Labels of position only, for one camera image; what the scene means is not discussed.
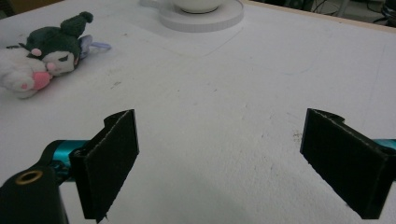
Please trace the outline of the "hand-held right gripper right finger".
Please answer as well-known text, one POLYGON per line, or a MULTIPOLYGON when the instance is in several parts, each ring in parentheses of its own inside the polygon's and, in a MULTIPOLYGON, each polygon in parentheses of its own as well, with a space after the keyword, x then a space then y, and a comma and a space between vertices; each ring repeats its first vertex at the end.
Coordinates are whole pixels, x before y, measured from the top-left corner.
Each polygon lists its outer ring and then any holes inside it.
POLYGON ((301 154, 363 219, 378 219, 396 181, 396 139, 370 139, 330 112, 306 111, 301 154))

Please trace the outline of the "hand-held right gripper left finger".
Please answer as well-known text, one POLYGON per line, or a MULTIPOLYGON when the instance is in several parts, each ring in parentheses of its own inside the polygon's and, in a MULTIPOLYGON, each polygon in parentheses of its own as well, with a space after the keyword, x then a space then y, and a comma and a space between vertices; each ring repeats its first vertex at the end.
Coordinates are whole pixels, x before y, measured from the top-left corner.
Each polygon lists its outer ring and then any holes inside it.
POLYGON ((106 217, 139 154, 133 109, 105 118, 104 124, 69 155, 84 217, 97 223, 106 217))

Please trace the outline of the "black and white plush toy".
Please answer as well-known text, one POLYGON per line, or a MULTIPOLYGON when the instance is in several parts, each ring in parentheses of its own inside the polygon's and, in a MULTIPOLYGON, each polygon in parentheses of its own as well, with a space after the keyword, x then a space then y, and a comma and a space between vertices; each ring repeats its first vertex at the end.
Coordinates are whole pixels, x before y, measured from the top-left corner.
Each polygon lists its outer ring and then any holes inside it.
POLYGON ((0 88, 20 99, 29 98, 54 77, 73 72, 91 48, 111 49, 106 43, 93 42, 91 35, 82 35, 92 21, 93 15, 83 11, 59 27, 34 30, 25 43, 0 49, 0 88))

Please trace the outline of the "white round saucer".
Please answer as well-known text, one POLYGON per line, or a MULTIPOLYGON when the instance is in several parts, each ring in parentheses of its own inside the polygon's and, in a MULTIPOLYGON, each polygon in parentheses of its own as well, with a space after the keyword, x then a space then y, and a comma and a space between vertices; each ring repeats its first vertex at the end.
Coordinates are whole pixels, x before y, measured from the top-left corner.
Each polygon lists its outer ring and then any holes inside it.
POLYGON ((239 0, 227 0, 215 10, 191 14, 170 3, 159 9, 160 22, 172 30, 185 33, 209 33, 235 26, 244 18, 244 6, 239 0))

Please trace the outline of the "white cup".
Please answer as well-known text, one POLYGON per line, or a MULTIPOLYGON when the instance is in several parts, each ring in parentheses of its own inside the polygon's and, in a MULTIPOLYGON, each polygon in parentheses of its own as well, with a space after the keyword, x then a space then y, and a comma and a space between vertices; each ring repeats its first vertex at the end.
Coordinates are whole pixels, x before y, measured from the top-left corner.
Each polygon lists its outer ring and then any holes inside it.
POLYGON ((227 0, 139 0, 144 7, 178 7, 188 13, 207 13, 217 9, 227 0))

